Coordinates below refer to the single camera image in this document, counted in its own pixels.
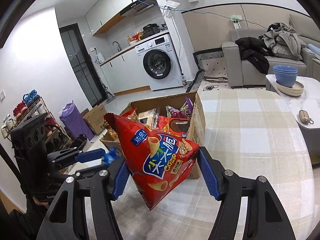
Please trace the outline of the person's left hand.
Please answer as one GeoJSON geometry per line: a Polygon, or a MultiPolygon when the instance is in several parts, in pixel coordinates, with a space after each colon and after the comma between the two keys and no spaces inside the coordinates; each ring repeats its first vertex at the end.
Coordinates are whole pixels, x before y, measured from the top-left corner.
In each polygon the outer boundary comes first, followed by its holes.
{"type": "Polygon", "coordinates": [[[36,197],[33,197],[33,201],[36,205],[39,205],[39,206],[45,206],[46,208],[50,206],[48,201],[39,201],[36,197]]]}

